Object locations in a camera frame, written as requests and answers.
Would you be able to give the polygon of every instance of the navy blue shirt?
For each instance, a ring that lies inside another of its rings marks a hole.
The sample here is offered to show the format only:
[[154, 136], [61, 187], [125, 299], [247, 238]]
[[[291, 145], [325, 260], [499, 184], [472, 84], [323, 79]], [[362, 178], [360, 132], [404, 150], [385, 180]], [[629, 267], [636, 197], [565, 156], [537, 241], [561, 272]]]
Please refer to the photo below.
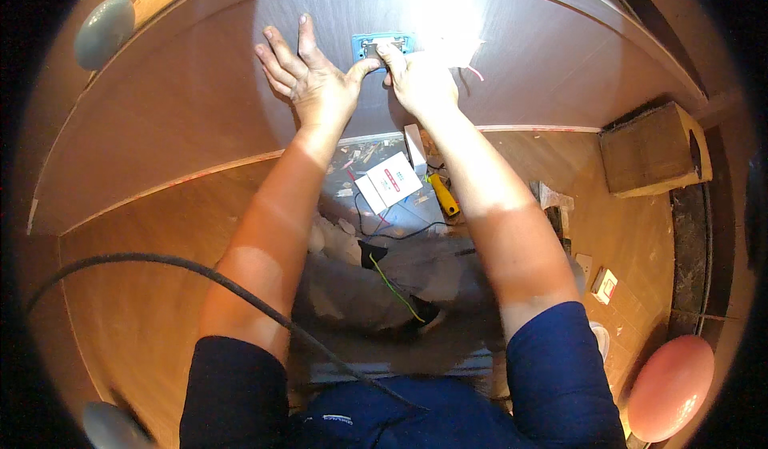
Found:
[[286, 373], [268, 352], [224, 337], [195, 347], [182, 447], [626, 447], [597, 341], [579, 302], [524, 325], [507, 346], [514, 416], [450, 377], [382, 381], [425, 413], [359, 382], [288, 416]]

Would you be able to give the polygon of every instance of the red wire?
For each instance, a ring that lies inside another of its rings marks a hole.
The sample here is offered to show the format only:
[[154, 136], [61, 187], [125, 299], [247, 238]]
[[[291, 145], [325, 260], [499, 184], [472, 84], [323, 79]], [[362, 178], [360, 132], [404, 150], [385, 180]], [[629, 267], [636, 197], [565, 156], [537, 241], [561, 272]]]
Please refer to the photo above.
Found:
[[475, 73], [475, 76], [477, 76], [478, 78], [480, 78], [480, 81], [481, 81], [481, 82], [485, 80], [485, 78], [482, 76], [482, 74], [480, 74], [480, 71], [479, 71], [479, 70], [477, 70], [477, 69], [473, 68], [473, 67], [472, 67], [472, 66], [470, 66], [469, 64], [467, 64], [467, 69], [468, 69], [468, 70], [471, 70], [473, 73]]

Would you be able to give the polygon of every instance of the wooden floor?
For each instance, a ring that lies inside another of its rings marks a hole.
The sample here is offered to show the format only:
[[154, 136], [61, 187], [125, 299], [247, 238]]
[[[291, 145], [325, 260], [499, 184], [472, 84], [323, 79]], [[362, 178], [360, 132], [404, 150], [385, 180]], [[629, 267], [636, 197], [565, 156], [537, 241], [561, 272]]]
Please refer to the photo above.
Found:
[[[666, 336], [673, 283], [667, 195], [620, 200], [606, 189], [594, 134], [495, 133], [488, 138], [524, 180], [573, 196], [573, 253], [593, 257], [619, 285], [609, 306], [587, 294], [590, 320], [610, 333], [606, 373], [625, 430], [625, 398], [639, 363]], [[62, 263], [101, 252], [152, 251], [207, 265], [220, 258], [274, 161], [236, 167], [151, 194], [61, 238]], [[206, 281], [181, 269], [106, 265], [66, 279], [83, 358], [101, 396], [120, 394], [163, 447], [178, 446], [187, 372]]]

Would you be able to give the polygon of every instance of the hand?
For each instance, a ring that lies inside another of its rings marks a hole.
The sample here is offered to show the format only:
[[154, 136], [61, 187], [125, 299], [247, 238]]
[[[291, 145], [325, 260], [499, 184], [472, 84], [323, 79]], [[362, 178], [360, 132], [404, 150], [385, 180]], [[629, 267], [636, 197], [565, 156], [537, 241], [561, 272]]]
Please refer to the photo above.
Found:
[[272, 49], [256, 45], [261, 68], [272, 88], [291, 98], [302, 127], [341, 131], [357, 106], [362, 79], [379, 67], [379, 61], [363, 59], [347, 74], [341, 72], [318, 49], [309, 14], [299, 18], [299, 56], [277, 28], [267, 26], [264, 36]]
[[404, 55], [391, 44], [378, 44], [376, 52], [389, 66], [384, 84], [395, 88], [400, 104], [423, 124], [458, 106], [458, 89], [451, 72], [426, 52]]

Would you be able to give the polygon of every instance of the shoe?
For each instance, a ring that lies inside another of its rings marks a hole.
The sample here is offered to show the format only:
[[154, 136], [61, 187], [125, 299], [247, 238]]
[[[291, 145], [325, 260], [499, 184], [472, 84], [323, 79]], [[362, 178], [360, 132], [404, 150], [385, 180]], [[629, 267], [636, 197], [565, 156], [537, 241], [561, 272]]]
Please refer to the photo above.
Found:
[[600, 350], [600, 355], [603, 356], [603, 364], [605, 364], [605, 359], [608, 358], [608, 346], [610, 344], [608, 329], [605, 329], [599, 322], [595, 321], [589, 322], [589, 328], [592, 329], [594, 338], [598, 340], [598, 349]]

